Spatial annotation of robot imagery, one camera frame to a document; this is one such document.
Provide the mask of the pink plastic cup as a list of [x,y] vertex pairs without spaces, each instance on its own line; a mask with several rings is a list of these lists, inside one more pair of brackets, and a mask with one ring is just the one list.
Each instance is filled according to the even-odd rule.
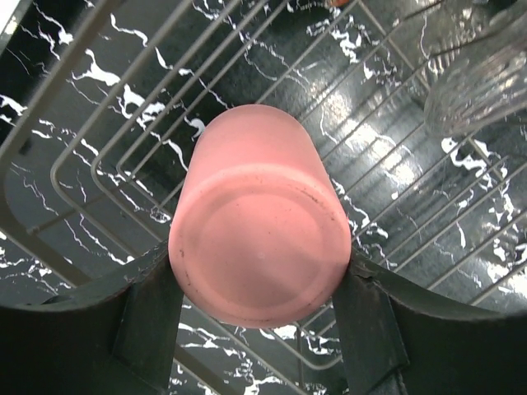
[[330,298],[351,259],[351,230],[295,118],[268,105],[241,105],[205,127],[168,253],[185,295],[224,323],[281,327]]

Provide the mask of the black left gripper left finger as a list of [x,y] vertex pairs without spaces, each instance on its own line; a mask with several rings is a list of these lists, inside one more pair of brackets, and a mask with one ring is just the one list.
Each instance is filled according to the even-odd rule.
[[183,292],[168,248],[41,304],[1,307],[3,394],[166,394]]

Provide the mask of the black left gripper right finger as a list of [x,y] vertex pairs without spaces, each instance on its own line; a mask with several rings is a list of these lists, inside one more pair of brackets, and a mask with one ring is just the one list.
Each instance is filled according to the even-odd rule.
[[351,394],[524,394],[526,313],[425,290],[363,257],[333,294]]

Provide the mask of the clear glass plate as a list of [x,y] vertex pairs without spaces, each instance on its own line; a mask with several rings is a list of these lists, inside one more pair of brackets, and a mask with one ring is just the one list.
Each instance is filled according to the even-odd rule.
[[424,105],[429,132],[467,135],[526,108],[526,2],[517,1],[461,48]]

